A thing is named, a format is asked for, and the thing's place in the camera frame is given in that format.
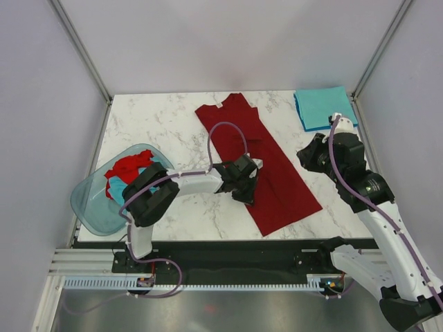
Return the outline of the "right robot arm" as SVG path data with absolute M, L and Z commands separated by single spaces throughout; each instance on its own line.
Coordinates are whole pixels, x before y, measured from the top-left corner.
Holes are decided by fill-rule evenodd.
M 432 271 L 406 229 L 385 179 L 366 167 L 358 136 L 316 133 L 297 153 L 303 168 L 327 175 L 340 198 L 370 231 L 388 267 L 376 266 L 336 237 L 317 254 L 318 267 L 349 275 L 379 303 L 396 331 L 406 331 L 442 314 L 442 280 Z

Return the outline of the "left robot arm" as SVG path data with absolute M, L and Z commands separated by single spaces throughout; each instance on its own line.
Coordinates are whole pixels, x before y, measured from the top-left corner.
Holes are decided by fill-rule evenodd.
M 235 161 L 211 164 L 208 169 L 174 171 L 153 163 L 122 193 L 119 215 L 127 222 L 128 264 L 137 272 L 150 268 L 154 259 L 154 224 L 163 218 L 176 198 L 191 194 L 230 193 L 233 200 L 254 204 L 254 193 L 263 160 L 248 153 Z

